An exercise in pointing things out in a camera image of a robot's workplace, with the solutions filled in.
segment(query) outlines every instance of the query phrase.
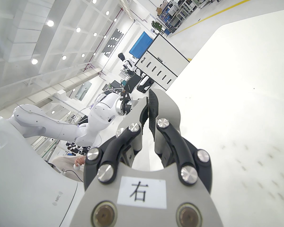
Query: white controller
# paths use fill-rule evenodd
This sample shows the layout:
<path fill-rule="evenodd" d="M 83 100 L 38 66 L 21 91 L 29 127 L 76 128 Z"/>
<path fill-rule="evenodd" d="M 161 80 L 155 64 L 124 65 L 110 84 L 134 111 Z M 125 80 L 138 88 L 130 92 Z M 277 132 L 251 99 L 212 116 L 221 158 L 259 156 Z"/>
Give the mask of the white controller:
<path fill-rule="evenodd" d="M 78 166 L 76 166 L 76 165 L 74 164 L 74 169 L 75 169 L 76 171 L 79 171 L 79 170 L 80 170 L 80 165 L 78 164 Z"/>

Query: white robot body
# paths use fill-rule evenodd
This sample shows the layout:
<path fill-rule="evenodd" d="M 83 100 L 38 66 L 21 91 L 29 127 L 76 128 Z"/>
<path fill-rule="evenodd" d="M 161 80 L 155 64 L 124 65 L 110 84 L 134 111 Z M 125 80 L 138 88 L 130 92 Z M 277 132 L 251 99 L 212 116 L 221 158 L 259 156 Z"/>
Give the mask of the white robot body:
<path fill-rule="evenodd" d="M 80 136 L 75 144 L 81 147 L 92 146 L 100 131 L 107 128 L 117 115 L 116 103 L 120 96 L 115 93 L 108 94 L 104 99 L 95 103 L 88 115 L 88 123 L 79 126 Z"/>
<path fill-rule="evenodd" d="M 83 194 L 82 182 L 59 175 L 0 117 L 0 227 L 60 226 Z"/>
<path fill-rule="evenodd" d="M 120 115 L 120 105 L 118 94 L 99 96 L 88 123 L 79 126 L 52 119 L 34 105 L 16 107 L 8 120 L 0 117 L 0 227 L 69 226 L 84 195 L 83 183 L 55 171 L 24 137 L 92 146 L 99 131 Z"/>

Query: potted plant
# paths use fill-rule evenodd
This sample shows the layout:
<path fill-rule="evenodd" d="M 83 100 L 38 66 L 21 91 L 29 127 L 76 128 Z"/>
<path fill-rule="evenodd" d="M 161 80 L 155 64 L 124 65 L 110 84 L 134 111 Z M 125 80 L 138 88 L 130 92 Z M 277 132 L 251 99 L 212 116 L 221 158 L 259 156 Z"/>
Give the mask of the potted plant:
<path fill-rule="evenodd" d="M 162 25 L 160 23 L 158 23 L 158 22 L 152 21 L 151 22 L 151 26 L 154 29 L 158 30 L 159 32 L 161 32 L 161 30 L 162 30 Z"/>

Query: white label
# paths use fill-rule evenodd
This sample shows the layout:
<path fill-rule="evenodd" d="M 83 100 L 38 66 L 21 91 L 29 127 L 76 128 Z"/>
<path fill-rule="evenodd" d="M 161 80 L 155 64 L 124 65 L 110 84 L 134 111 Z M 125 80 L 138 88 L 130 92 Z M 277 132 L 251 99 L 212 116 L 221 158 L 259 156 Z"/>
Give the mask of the white label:
<path fill-rule="evenodd" d="M 166 209 L 166 182 L 122 176 L 117 204 Z"/>

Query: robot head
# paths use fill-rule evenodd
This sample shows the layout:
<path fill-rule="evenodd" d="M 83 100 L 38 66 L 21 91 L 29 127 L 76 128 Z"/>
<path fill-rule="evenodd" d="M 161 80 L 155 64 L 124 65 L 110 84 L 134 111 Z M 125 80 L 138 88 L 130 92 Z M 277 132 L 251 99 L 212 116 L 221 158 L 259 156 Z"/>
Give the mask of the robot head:
<path fill-rule="evenodd" d="M 124 60 L 125 60 L 125 56 L 124 56 L 124 54 L 123 54 L 123 53 L 118 54 L 118 57 L 119 57 L 122 61 L 124 61 Z"/>

